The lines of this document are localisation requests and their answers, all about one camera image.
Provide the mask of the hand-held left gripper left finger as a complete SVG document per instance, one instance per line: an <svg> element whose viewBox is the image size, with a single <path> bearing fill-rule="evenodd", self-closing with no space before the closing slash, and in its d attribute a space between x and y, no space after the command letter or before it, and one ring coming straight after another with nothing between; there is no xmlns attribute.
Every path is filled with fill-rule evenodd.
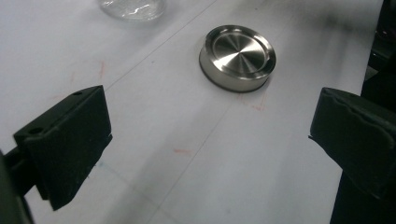
<svg viewBox="0 0 396 224"><path fill-rule="evenodd" d="M14 134L17 192L36 187L53 210L70 203L112 140L103 86L76 91Z"/></svg>

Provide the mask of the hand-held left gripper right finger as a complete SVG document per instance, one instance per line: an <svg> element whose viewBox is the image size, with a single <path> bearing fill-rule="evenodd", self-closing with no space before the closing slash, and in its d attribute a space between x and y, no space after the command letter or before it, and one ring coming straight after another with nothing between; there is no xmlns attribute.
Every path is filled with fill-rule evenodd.
<svg viewBox="0 0 396 224"><path fill-rule="evenodd" d="M396 114L358 95L324 88L310 138L363 192L396 200Z"/></svg>

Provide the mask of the clear glass jar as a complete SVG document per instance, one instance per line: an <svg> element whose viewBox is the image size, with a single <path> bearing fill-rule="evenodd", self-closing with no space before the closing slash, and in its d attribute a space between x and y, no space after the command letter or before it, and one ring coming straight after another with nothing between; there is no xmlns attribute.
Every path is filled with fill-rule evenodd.
<svg viewBox="0 0 396 224"><path fill-rule="evenodd" d="M124 21L152 21L165 11L165 0L97 0L109 16Z"/></svg>

